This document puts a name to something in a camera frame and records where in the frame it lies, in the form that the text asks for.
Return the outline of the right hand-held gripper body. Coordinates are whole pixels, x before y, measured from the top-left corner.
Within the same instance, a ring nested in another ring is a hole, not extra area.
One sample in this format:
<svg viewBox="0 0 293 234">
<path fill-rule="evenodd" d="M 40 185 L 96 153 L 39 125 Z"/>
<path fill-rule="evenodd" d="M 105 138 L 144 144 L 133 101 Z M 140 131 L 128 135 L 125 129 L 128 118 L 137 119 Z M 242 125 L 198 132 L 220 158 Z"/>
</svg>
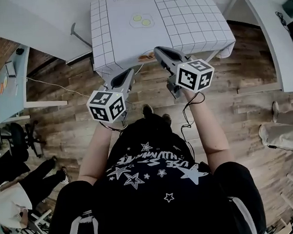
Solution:
<svg viewBox="0 0 293 234">
<path fill-rule="evenodd" d="M 202 59 L 184 62 L 177 66 L 176 75 L 167 80 L 167 88 L 175 99 L 180 97 L 180 90 L 198 93 L 210 87 L 215 68 Z"/>
</svg>

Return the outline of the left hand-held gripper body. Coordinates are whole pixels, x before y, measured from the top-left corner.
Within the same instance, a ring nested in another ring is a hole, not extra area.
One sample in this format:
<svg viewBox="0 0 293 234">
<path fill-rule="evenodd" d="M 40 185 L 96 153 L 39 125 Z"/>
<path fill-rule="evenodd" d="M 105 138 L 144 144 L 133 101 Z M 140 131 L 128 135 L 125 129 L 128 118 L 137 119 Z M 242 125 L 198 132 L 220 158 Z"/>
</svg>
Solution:
<svg viewBox="0 0 293 234">
<path fill-rule="evenodd" d="M 101 85 L 90 95 L 87 108 L 92 119 L 102 123 L 125 122 L 127 118 L 126 100 L 131 87 L 110 87 L 107 84 Z"/>
</svg>

